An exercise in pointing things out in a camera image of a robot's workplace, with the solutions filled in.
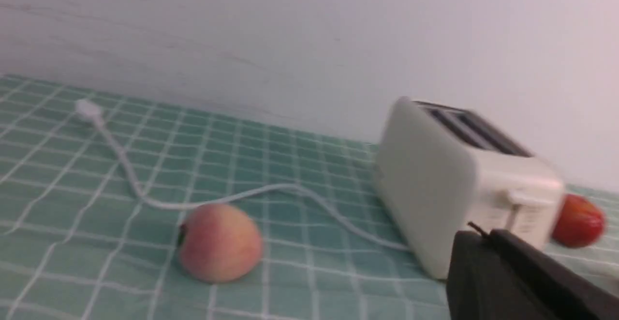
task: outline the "white cable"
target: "white cable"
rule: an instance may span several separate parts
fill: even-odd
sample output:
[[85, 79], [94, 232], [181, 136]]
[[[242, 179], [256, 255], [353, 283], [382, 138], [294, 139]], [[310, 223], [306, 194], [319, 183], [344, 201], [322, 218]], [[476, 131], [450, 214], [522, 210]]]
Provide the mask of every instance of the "white cable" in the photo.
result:
[[126, 173], [126, 176], [131, 184], [131, 188], [133, 189], [133, 192], [137, 195], [137, 197], [139, 197], [146, 204], [152, 207], [160, 208], [163, 210], [191, 210], [193, 208], [197, 208], [202, 205], [216, 204], [216, 203], [230, 203], [230, 202], [238, 201], [239, 199], [243, 199], [246, 197], [252, 197], [257, 194], [269, 192], [271, 190], [292, 190], [292, 191], [299, 192], [300, 194], [306, 195], [309, 198], [312, 198], [316, 203], [318, 203], [321, 207], [323, 207], [324, 210], [326, 210], [329, 214], [331, 214], [331, 216], [333, 216], [334, 219], [336, 219], [339, 223], [341, 223], [344, 227], [348, 228], [348, 230], [350, 230], [354, 234], [357, 234], [358, 236], [365, 238], [369, 241], [372, 241], [378, 245], [383, 245], [383, 247], [389, 247], [391, 249], [402, 250], [402, 251], [409, 250], [409, 248], [406, 245], [402, 245], [399, 243], [393, 243], [391, 241], [380, 239], [376, 236], [373, 236], [372, 234], [369, 234], [368, 232], [365, 232], [357, 228], [352, 223], [350, 223], [350, 221], [348, 221], [342, 214], [340, 214], [334, 207], [329, 205], [328, 202], [325, 201], [325, 199], [323, 199], [319, 194], [317, 194], [313, 190], [310, 190], [298, 184], [285, 184], [285, 183], [269, 184], [267, 186], [246, 190], [245, 192], [237, 193], [234, 195], [228, 195], [227, 197], [214, 199], [212, 201], [198, 202], [198, 203], [164, 203], [161, 201], [157, 201], [156, 199], [152, 199], [151, 197], [148, 197], [146, 193], [144, 193], [144, 190], [140, 186], [139, 179], [137, 179], [137, 175], [135, 175], [135, 170], [133, 170], [133, 166], [131, 166], [131, 162], [127, 158], [124, 152], [124, 148], [122, 148], [122, 146], [118, 144], [118, 142], [114, 139], [110, 131], [108, 131], [108, 129], [106, 128], [105, 122], [103, 120], [101, 108], [93, 104], [92, 102], [89, 102], [88, 100], [78, 100], [75, 104], [75, 109], [77, 110], [78, 115], [80, 115], [82, 118], [86, 120], [89, 120], [95, 126], [97, 131], [101, 133], [102, 137], [104, 137], [104, 139], [111, 146], [115, 155], [118, 157], [118, 160], [120, 161], [122, 168], [124, 169], [124, 172]]

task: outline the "green checkered tablecloth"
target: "green checkered tablecloth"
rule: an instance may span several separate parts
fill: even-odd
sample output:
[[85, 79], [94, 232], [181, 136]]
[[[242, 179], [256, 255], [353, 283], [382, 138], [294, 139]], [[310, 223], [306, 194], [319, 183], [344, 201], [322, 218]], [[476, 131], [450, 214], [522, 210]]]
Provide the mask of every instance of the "green checkered tablecloth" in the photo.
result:
[[[235, 203], [259, 225], [260, 265], [208, 285], [175, 259], [185, 212], [143, 205], [114, 155], [75, 114], [104, 107], [148, 193], [205, 201], [300, 183], [356, 226], [399, 241], [371, 184], [375, 146], [137, 98], [0, 78], [0, 318], [13, 320], [447, 320], [444, 285], [412, 254], [344, 230], [307, 198], [271, 192]], [[619, 293], [619, 197], [572, 187], [608, 214], [596, 247], [548, 252]]]

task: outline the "red apple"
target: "red apple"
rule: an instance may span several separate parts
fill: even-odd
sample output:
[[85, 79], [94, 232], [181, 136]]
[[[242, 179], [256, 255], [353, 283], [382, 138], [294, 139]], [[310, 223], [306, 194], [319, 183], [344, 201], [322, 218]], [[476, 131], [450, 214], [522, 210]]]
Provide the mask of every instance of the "red apple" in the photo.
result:
[[566, 247], [586, 247], [602, 236], [604, 212], [580, 195], [568, 194], [552, 233], [552, 238]]
[[199, 280], [229, 282], [247, 274], [260, 262], [260, 231], [243, 210], [232, 205], [202, 205], [190, 214], [180, 230], [180, 263]]

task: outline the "toaster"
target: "toaster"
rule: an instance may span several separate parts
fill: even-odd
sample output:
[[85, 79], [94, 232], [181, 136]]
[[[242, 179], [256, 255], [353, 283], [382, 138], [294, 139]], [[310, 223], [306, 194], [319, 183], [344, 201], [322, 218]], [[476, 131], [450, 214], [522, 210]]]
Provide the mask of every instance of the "toaster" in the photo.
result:
[[555, 226], [564, 182], [477, 113], [398, 99], [373, 170], [387, 211], [433, 278], [445, 279], [456, 232], [473, 221], [504, 228], [542, 249]]

